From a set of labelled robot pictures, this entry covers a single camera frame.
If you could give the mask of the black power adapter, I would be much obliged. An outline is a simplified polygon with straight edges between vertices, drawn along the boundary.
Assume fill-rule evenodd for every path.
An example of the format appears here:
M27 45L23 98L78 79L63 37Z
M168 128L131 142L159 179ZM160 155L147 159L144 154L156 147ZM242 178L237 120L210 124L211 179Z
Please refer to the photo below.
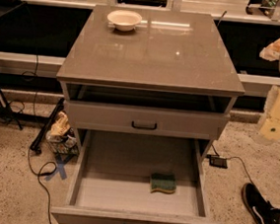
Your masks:
M219 167L220 169L227 169L228 160L218 155L207 155L211 167Z

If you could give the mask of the grey drawer cabinet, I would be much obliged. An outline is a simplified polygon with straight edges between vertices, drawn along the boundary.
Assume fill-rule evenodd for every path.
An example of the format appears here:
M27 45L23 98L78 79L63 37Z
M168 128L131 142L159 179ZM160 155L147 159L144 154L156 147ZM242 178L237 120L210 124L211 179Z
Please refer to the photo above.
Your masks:
M124 33L108 13L94 9L57 74L65 101L229 114L244 87L212 17L143 10ZM94 130L72 128L81 155ZM190 139L201 161L217 140Z

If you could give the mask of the white paper bowl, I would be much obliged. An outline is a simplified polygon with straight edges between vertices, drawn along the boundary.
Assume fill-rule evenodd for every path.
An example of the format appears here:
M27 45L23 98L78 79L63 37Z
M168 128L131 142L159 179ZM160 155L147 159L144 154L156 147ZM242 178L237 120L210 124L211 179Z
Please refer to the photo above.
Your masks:
M107 19L114 25L117 30L129 32L140 24L142 17L135 11L117 10L107 14Z

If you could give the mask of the black sneaker with white stripe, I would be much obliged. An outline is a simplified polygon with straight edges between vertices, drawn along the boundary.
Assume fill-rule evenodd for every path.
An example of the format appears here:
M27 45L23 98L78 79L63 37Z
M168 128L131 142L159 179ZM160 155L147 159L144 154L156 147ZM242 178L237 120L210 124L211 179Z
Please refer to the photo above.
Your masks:
M242 199L256 224L280 224L280 208L265 200L254 184L243 186Z

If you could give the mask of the closed grey top drawer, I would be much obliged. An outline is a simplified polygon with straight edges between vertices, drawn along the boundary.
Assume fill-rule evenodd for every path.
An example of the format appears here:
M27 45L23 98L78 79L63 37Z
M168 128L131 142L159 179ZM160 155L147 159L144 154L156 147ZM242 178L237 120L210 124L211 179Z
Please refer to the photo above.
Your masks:
M92 130L160 135L179 138L218 139L230 120L228 114L172 111L66 100L64 109L71 126ZM157 123L155 130L139 130L132 121Z

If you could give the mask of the open grey middle drawer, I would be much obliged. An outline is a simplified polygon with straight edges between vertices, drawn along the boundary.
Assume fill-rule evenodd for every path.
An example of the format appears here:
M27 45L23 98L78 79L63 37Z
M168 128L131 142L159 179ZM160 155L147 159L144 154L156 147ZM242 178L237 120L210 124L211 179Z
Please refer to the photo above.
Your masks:
M196 139L87 132L60 224L221 224L210 218ZM174 193L150 192L153 173L175 176Z

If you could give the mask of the green yellow sponge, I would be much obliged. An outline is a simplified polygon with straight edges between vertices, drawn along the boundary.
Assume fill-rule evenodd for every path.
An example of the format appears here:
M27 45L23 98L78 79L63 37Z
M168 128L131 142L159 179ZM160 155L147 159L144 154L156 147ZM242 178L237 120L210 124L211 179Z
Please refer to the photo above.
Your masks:
M150 192L174 193L176 190L175 176L153 173L150 180Z

